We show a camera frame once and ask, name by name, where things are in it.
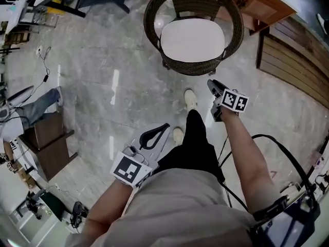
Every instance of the white sneaker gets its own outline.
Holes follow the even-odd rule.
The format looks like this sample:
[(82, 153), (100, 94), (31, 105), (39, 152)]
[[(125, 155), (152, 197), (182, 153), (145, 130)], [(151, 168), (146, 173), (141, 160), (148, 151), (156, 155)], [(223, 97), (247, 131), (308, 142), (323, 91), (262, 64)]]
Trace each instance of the white sneaker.
[(322, 16), (321, 16), (320, 14), (317, 14), (317, 18), (318, 18), (318, 20), (319, 20), (319, 23), (320, 23), (320, 25), (321, 25), (321, 27), (322, 27), (324, 33), (325, 33), (326, 35), (328, 35), (328, 34), (327, 34), (327, 31), (325, 31), (325, 29), (324, 29), (324, 19), (322, 18)]
[(174, 137), (174, 141), (175, 141), (175, 143), (176, 143), (176, 146), (180, 146), (180, 145), (183, 144), (184, 133), (183, 133), (183, 131), (181, 130), (181, 128), (176, 127), (176, 128), (174, 129), (173, 137)]
[(184, 99), (187, 105), (187, 111), (196, 110), (197, 107), (197, 99), (192, 90), (186, 90), (184, 93)]
[(57, 100), (57, 104), (59, 107), (62, 107), (64, 104), (62, 89), (60, 86), (58, 86), (58, 87), (56, 87), (56, 90), (60, 93), (60, 98)]

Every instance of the hand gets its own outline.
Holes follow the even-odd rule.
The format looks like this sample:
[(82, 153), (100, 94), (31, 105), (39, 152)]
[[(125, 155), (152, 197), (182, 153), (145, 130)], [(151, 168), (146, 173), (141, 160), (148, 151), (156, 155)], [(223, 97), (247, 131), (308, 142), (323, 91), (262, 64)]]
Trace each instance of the hand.
[(228, 109), (224, 106), (221, 106), (221, 111), (222, 111), (221, 119), (222, 119), (223, 122), (227, 121), (230, 118), (233, 118), (233, 117), (237, 116), (236, 112), (231, 111), (230, 109)]

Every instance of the white wall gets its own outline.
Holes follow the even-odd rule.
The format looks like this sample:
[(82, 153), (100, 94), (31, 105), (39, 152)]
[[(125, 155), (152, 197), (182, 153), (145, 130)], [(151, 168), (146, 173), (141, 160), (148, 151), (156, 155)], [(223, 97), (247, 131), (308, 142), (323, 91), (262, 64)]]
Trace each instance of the white wall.
[(303, 247), (319, 247), (329, 235), (329, 192), (320, 201), (321, 214), (315, 222), (315, 232)]
[(11, 214), (26, 198), (29, 189), (5, 164), (0, 166), (0, 206)]
[(0, 238), (10, 239), (21, 247), (28, 246), (27, 240), (16, 229), (9, 216), (0, 207)]

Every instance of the round chair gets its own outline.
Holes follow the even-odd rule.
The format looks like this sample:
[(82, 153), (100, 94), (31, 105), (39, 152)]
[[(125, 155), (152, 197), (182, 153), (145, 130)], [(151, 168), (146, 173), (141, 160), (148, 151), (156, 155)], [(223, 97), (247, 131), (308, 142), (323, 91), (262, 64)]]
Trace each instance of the round chair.
[[(172, 0), (176, 18), (163, 28), (161, 38), (154, 22), (159, 7), (166, 0), (150, 0), (144, 14), (144, 30), (154, 47), (161, 53), (163, 65), (190, 76), (214, 72), (219, 63), (240, 47), (244, 25), (234, 0)], [(224, 34), (214, 19), (221, 6), (230, 14), (233, 36), (225, 47)], [(180, 16), (183, 12), (210, 17)]]

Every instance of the black shorts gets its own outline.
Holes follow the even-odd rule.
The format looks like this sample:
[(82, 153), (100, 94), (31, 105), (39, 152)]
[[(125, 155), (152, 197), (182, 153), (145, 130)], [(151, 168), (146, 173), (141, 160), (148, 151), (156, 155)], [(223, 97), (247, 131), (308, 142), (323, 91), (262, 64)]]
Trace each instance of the black shorts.
[(208, 143), (206, 127), (196, 110), (191, 110), (187, 116), (183, 144), (162, 158), (159, 168), (153, 174), (171, 168), (206, 171), (216, 176), (219, 181), (224, 181), (215, 148)]

